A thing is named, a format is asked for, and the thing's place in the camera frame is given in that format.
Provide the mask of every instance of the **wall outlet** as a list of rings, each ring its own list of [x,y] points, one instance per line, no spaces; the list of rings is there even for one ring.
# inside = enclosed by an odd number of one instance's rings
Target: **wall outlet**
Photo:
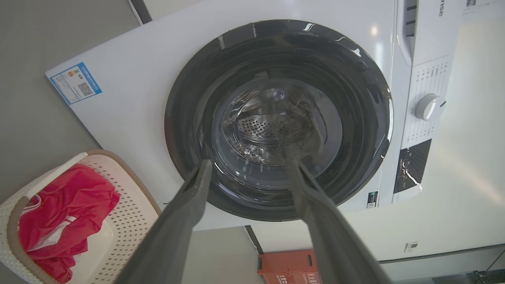
[[[411,243],[406,243],[405,244],[405,250],[403,251],[404,253],[411,253],[418,245],[418,242],[411,242]]]

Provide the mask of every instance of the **sticker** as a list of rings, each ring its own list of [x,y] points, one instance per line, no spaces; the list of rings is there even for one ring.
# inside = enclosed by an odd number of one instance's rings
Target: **sticker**
[[[418,242],[411,242],[405,245],[404,253],[411,253],[418,245]]]
[[[49,78],[49,80],[69,105],[102,92],[83,62]]]
[[[367,208],[373,208],[377,204],[377,194],[379,192],[368,193]]]

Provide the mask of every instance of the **control panel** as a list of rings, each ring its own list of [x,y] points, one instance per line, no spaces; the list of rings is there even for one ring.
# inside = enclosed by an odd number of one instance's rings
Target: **control panel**
[[[399,193],[421,184],[430,145],[431,139],[400,151],[393,193]]]
[[[452,56],[447,55],[412,68],[402,149],[433,137],[440,114],[445,107],[451,60]]]

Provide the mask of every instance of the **washing machine door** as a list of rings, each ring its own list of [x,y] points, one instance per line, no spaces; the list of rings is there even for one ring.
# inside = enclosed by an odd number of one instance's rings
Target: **washing machine door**
[[[263,21],[219,36],[187,63],[168,98],[165,137],[185,179],[212,160],[214,206],[294,220],[286,156],[301,159],[341,204],[380,166],[391,106],[381,71],[346,36],[304,21]]]

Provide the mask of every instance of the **white wall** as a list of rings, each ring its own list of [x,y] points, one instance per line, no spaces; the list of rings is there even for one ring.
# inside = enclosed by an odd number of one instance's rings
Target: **white wall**
[[[202,0],[144,0],[153,20],[175,13]]]
[[[504,30],[505,19],[461,27],[423,192],[390,207],[345,213],[378,260],[505,243]],[[252,227],[265,252],[312,246],[301,221]],[[404,253],[413,241],[419,246]]]

